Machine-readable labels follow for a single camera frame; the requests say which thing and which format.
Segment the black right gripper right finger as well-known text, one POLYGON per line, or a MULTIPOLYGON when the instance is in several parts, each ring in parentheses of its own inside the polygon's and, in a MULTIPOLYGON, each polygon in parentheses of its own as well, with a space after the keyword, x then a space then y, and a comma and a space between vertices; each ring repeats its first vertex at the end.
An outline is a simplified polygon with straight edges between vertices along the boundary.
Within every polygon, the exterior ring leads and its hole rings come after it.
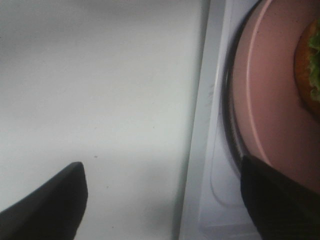
POLYGON ((244 205, 263 240, 318 240, 320 196, 254 156, 241 164, 244 205))

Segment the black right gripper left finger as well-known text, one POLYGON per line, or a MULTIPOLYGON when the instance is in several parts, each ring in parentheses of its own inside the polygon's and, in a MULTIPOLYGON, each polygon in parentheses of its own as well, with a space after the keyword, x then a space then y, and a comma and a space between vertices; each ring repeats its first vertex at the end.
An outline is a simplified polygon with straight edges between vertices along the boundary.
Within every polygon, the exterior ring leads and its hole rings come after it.
POLYGON ((0 213, 2 240, 73 240, 88 200, 85 169, 73 162, 0 213))

